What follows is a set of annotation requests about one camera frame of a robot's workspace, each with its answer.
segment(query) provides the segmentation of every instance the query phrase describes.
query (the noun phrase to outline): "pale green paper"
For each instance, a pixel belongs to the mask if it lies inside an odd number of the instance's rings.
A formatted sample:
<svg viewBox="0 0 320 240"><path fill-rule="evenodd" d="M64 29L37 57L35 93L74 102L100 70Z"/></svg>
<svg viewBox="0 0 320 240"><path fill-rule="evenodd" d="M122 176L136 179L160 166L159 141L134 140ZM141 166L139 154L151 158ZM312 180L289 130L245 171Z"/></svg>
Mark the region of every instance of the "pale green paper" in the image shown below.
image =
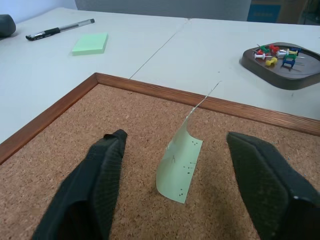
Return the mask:
<svg viewBox="0 0 320 240"><path fill-rule="evenodd" d="M159 193L182 204L186 202L191 179L196 169L203 143L203 141L192 137L188 133L188 118L211 92L185 118L182 126L168 144L156 171L156 188Z"/></svg>
<svg viewBox="0 0 320 240"><path fill-rule="evenodd" d="M72 55L103 54L108 41L108 33L87 34L82 36L72 49Z"/></svg>

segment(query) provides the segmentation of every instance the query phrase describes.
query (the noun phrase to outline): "table surface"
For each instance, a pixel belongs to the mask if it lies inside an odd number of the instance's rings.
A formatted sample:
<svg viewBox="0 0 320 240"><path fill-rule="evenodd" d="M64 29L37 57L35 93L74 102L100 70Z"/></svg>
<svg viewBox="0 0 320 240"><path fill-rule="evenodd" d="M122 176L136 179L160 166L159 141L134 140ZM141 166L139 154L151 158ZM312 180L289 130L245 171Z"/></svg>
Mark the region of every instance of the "table surface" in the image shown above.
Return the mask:
<svg viewBox="0 0 320 240"><path fill-rule="evenodd" d="M34 42L25 35L95 19ZM83 34L108 32L104 54L71 56ZM318 26L186 19L57 8L17 24L0 41L0 143L94 72L211 94L320 120L320 84L289 91L239 64L256 44L289 42L320 53Z"/></svg>

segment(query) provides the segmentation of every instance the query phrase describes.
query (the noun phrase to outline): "wooden picture frame border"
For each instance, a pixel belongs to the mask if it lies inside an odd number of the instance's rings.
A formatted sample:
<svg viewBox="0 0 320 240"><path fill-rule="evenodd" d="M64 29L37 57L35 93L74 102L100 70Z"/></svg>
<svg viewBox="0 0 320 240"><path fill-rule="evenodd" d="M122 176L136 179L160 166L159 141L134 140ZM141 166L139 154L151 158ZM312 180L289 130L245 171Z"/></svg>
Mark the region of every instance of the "wooden picture frame border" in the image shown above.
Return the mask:
<svg viewBox="0 0 320 240"><path fill-rule="evenodd" d="M70 108L98 84L190 106L197 105L205 97L192 92L102 73L94 73L64 97L55 102L52 106L18 130L15 134L1 143L0 165L17 151L19 151L31 139L49 126L54 120L56 120L61 114L63 114L68 108ZM268 110L215 97L208 97L199 107L214 112L257 121L310 135L320 136L320 120Z"/></svg>

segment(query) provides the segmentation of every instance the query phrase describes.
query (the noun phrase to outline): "cork surface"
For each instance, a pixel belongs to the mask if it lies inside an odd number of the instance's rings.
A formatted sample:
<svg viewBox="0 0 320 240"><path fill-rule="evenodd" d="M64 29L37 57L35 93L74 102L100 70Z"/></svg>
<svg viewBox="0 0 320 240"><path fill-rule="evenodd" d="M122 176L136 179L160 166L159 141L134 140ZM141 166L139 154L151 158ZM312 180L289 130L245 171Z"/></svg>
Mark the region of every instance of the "cork surface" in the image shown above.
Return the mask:
<svg viewBox="0 0 320 240"><path fill-rule="evenodd" d="M320 137L197 109L203 140L185 204L157 192L165 147L191 106L97 85L0 166L0 239L29 239L60 182L105 133L128 133L110 239L259 239L238 190L228 131L274 143L320 191Z"/></svg>

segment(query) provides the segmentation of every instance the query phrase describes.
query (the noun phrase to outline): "pen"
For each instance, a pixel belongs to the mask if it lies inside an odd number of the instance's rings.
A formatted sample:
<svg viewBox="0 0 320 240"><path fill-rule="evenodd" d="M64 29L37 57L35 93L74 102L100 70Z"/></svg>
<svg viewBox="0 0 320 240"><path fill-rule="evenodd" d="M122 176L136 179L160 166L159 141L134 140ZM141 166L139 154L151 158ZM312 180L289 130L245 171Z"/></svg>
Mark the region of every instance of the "pen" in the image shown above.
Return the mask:
<svg viewBox="0 0 320 240"><path fill-rule="evenodd" d="M73 24L70 24L70 25L67 25L67 26L61 26L61 27L56 27L56 28L52 28L52 29L49 29L49 30L41 31L41 32L38 32L38 33L35 33L35 34L31 34L31 35L25 36L25 38L28 39L29 41L43 39L43 38L50 37L52 35L55 35L55 34L70 30L70 29L75 29L75 28L78 28L78 27L82 27L84 25L93 24L94 22L95 22L95 20L92 18L92 19L88 19L88 20L85 20L85 21L80 21L80 22L77 22L77 23L73 23Z"/></svg>

